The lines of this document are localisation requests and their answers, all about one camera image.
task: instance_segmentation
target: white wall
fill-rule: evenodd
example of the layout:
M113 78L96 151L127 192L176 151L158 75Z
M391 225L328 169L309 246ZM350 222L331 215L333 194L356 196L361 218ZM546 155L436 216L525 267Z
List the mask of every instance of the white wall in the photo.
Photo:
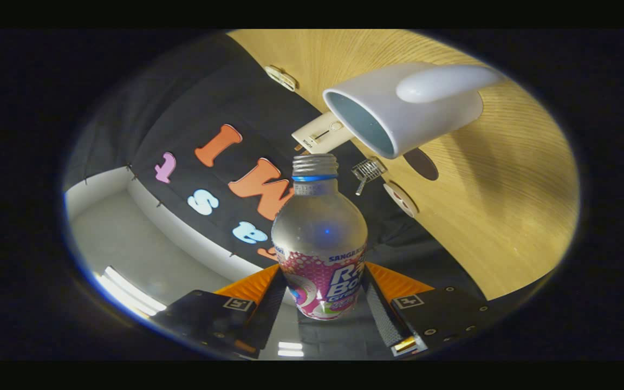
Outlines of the white wall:
M163 304L194 289L215 291L260 267L184 224L125 168L81 182L65 194L72 238L82 261L98 274L113 266ZM278 342L300 340L297 308L287 292L260 360L278 356Z
M173 244L126 191L81 212L71 223L71 232L93 271L102 275L113 266L163 304L194 289L215 291L231 282Z
M125 191L134 174L127 168L117 168L92 176L76 183L64 193L67 205L67 217L74 220L83 211L100 200L118 192Z

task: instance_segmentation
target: pink letter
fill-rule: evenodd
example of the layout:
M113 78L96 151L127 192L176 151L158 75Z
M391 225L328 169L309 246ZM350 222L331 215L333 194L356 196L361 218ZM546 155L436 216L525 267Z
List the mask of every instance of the pink letter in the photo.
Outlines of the pink letter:
M170 176L171 173L173 173L173 171L175 170L177 161L175 159L175 156L173 156L173 153L170 152L164 153L163 158L165 159L165 164L163 164L163 166L155 166L155 178L163 183L170 183L170 179L168 179L168 176Z

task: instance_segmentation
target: fluorescent light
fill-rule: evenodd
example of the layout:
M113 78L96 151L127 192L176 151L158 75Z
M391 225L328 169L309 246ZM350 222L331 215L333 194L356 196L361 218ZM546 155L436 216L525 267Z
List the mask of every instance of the fluorescent light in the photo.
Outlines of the fluorescent light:
M145 304L137 301L134 297L124 292L122 289L116 286L116 284L112 283L105 275L99 277L97 279L100 284L109 292L112 296L114 296L117 301L126 306L129 309L139 309L149 316L154 316L156 311L148 308Z
M291 356L294 358L302 358L303 356L305 356L305 353L302 353L301 350L279 350L278 355L279 356Z
M286 343L285 341L278 342L278 348L287 348L287 349L302 349L301 343Z
M146 304L147 306L149 306L149 308L153 309L154 311L163 311L164 309L167 308L165 304L159 303L155 299L146 295L143 291L134 287L133 284L129 283L129 281L124 279L124 277L122 277L111 266L105 269L105 273L107 274L107 277L109 277L109 279L115 282L118 286L122 287L124 291L127 291L129 294L134 296L134 298Z

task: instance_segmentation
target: orange letter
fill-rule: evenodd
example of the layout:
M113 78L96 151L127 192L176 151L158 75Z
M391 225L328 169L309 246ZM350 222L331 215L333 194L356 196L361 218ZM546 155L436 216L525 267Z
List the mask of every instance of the orange letter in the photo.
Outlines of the orange letter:
M203 165L211 167L213 166L213 159L225 148L232 144L239 144L241 141L242 135L234 127L225 124L220 127L220 133L214 136L206 146L194 149L194 154Z
M238 181L228 183L230 191L241 198L262 195L257 212L268 220L274 220L285 202L293 196L291 188L288 195L281 198L288 187L287 180L267 183L267 180L279 178L281 172L266 158L260 158L257 166Z
M257 249L257 254L262 255L263 257L268 257L269 259L278 262L278 257L276 257L276 250L273 246L267 250L264 250L264 248L259 248Z

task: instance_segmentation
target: letter cutout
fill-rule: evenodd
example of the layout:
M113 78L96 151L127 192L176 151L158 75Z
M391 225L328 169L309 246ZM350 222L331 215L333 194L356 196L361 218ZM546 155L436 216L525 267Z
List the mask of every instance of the letter cutout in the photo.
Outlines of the letter cutout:
M250 224L249 222L240 222L240 226L232 230L232 234L238 239L248 244L256 244L257 242L267 241L267 234Z
M193 197L186 198L186 202L201 215L210 215L218 207L218 198L207 190L196 190Z
M257 254L262 255L263 257L268 257L275 262L278 261L278 257L276 256L276 249L273 246L269 249L259 248L257 249Z
M196 158L209 168L213 166L213 159L232 144L239 144L242 135L229 124L220 127L220 133L214 136L203 148L194 149Z
M295 192L290 188L288 195L281 198L285 189L288 188L288 180L278 180L267 183L267 180L279 178L281 172L266 158L259 158L257 166L238 181L228 183L230 191L241 198L262 195L259 200L257 212L268 220L274 220L276 214L285 202Z
M175 171L177 160L175 156L173 156L173 153L170 152L163 153L163 158L165 159L165 164L163 164L163 166L155 166L155 178L163 183L169 184L170 179L168 179L168 177Z

